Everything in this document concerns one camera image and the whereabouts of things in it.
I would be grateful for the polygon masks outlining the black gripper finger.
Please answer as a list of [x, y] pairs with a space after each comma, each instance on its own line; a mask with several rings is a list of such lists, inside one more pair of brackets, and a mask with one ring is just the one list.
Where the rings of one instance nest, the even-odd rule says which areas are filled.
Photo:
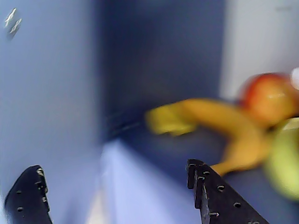
[[187, 187], [194, 191], [194, 207], [203, 224], [268, 224], [241, 195], [211, 167], [187, 161]]
[[43, 169], [25, 169], [6, 196], [4, 209], [10, 224], [52, 224]]

